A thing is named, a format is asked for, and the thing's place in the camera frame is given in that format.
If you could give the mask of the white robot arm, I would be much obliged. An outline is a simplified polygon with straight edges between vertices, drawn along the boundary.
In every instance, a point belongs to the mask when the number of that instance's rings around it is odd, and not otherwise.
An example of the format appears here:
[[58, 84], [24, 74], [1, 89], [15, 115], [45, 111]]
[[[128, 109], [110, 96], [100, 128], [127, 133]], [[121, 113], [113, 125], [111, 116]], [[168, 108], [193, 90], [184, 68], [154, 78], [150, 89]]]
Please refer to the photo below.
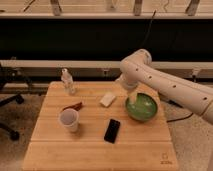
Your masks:
[[128, 92], [139, 83], [155, 89], [213, 125], [213, 88], [153, 69], [151, 54], [139, 49], [120, 62], [118, 82]]

